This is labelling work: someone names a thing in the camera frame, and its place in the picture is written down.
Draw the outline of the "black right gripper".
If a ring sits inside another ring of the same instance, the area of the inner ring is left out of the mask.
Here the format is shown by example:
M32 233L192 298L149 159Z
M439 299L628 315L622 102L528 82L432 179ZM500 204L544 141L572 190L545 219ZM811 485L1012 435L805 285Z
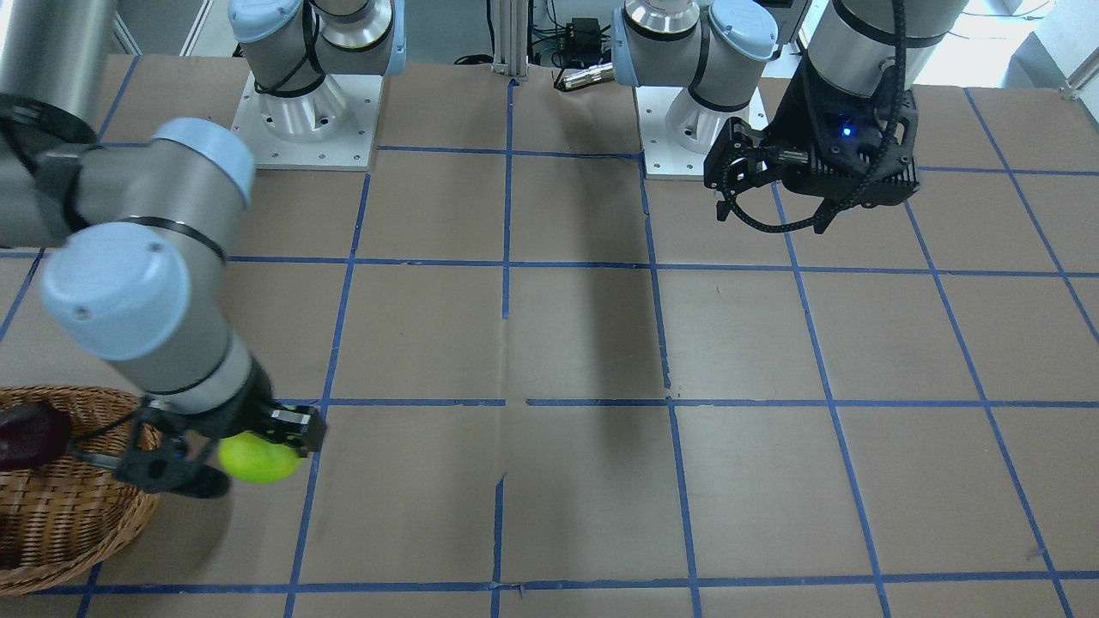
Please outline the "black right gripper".
M220 439L252 432L298 455L317 453L325 444L328 424L319 407L277 406L270 376L253 360L243 386L227 402L185 415L146 395L121 420L71 438L68 453L149 495L219 500L231 488L227 474L209 464Z

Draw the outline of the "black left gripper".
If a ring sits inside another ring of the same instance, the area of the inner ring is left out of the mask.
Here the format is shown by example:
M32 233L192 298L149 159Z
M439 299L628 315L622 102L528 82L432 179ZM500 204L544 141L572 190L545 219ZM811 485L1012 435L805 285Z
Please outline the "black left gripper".
M836 216L859 206L899 206L921 187L914 146L919 114L914 93L900 98L890 148L861 195L851 194L878 161L882 130L896 100L896 70L872 75L872 93L845 93L825 81L804 58L773 120L754 128L729 117L704 157L703 184L717 196L717 216L739 210L739 195L774 181L793 194L822 199L812 216L814 234L824 234ZM804 161L793 165L793 151Z

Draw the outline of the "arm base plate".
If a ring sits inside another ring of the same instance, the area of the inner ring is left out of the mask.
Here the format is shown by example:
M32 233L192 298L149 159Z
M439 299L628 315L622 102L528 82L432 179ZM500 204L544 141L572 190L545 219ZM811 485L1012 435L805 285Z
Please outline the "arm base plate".
M741 118L755 130L768 121L758 88L750 103L734 112L706 108L686 87L642 86L633 93L648 179L702 181L707 153L728 118Z
M258 93L247 76L230 125L267 172L369 172L380 76L328 75L312 93Z

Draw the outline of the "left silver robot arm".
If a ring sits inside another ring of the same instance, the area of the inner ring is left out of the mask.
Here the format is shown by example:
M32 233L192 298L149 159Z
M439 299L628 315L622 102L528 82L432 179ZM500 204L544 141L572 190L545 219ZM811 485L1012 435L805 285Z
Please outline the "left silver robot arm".
M755 1L628 1L611 27L617 82L675 87L695 134L717 219L764 233L817 234L848 209L904 203L921 187L912 82L950 34L962 1L831 1L776 113L741 115L780 49Z

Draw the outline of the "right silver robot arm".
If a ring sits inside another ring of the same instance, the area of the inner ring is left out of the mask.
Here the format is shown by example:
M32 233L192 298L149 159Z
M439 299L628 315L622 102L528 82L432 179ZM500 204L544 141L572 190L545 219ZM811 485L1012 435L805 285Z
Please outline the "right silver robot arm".
M251 81L229 126L173 118L137 146L95 129L114 1L3 3L3 246L52 249L45 309L143 393L120 455L73 457L149 494L282 481L328 426L278 402L217 305L259 169L366 172L401 1L232 1Z

